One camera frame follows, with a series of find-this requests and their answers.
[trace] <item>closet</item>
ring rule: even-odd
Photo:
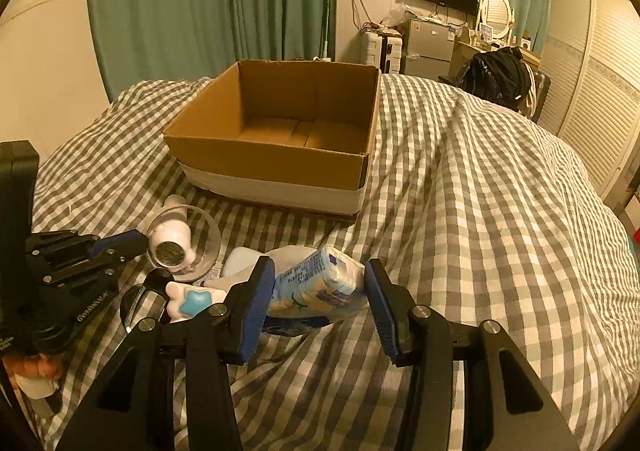
[[[571,145],[601,198],[640,132],[640,17],[629,0],[551,0],[538,125]]]

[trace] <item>blue star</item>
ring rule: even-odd
[[[178,312],[190,317],[196,317],[204,309],[210,307],[213,304],[211,299],[211,293],[207,291],[198,292],[197,290],[190,290],[185,296],[185,300],[178,308]]]

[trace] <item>box on desk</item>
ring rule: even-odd
[[[164,139],[198,187],[350,216],[364,200],[379,99],[373,66],[245,60],[211,81]]]

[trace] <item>white mirror frame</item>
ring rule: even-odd
[[[509,4],[509,0],[502,0],[504,4],[507,6],[507,16],[509,16],[509,20],[511,20],[511,5]],[[482,22],[487,23],[487,13],[488,13],[489,0],[482,0],[481,5],[481,15]],[[509,23],[507,23],[504,30],[495,30],[494,29],[494,39],[502,39],[509,33]]]

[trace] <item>bed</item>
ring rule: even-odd
[[[507,328],[583,450],[596,450],[636,395],[640,281],[620,222],[564,142],[510,110],[425,79],[382,77],[380,125],[354,224],[238,204],[191,186],[162,140],[165,124],[209,81],[145,81],[123,92],[40,168],[34,229],[101,236],[138,227],[171,193],[234,247],[335,245],[379,257],[392,281],[453,322]],[[124,291],[149,264],[127,265]],[[63,408],[38,425],[52,450],[125,336],[119,297],[65,356]],[[154,309],[151,301],[144,309]],[[306,336],[263,335],[247,367],[229,367],[247,450],[391,450],[409,383],[382,352],[370,313]],[[462,442],[462,371],[454,370],[450,449]],[[188,446],[184,367],[174,430]]]

